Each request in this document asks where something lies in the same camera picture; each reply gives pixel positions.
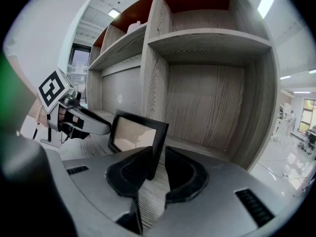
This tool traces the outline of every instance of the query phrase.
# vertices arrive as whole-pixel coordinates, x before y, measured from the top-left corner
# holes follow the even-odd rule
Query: floor
[[[301,190],[316,166],[316,152],[308,155],[298,147],[300,139],[283,135],[271,140],[250,174],[274,190],[288,204]]]

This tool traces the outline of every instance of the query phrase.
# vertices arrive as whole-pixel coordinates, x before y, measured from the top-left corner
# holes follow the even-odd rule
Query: ceiling light
[[[310,91],[294,91],[293,93],[297,93],[297,94],[310,94]]]
[[[272,6],[274,0],[261,0],[258,11],[260,12],[262,18],[265,18],[268,11],[270,10],[270,7]]]
[[[108,13],[108,15],[113,17],[113,18],[116,18],[117,16],[119,16],[119,14],[120,14],[120,12],[115,10],[115,9],[110,10],[110,12]]]
[[[291,78],[291,76],[281,77],[280,80]]]

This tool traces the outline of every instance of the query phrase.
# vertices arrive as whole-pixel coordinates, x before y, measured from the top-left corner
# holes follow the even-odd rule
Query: black screen frame
[[[164,140],[167,135],[169,124],[117,109],[117,112],[112,123],[112,129],[108,143],[109,148],[114,153],[121,152],[121,150],[117,148],[114,144],[115,131],[117,129],[118,120],[120,117],[156,130],[155,138],[153,141],[153,164],[152,169],[147,177],[148,180],[152,180],[155,177],[156,169],[159,163],[161,151],[164,145]]]

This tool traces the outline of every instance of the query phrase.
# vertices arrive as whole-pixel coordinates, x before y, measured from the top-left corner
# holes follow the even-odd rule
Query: shelving unit
[[[88,107],[167,122],[166,145],[249,169],[277,110],[278,68],[262,18],[248,0],[149,1],[140,29],[102,33],[90,55]]]

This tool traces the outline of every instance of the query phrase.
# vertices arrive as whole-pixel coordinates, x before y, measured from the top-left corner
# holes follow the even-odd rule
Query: green object
[[[3,52],[0,53],[0,130],[20,131],[36,96],[15,73]]]

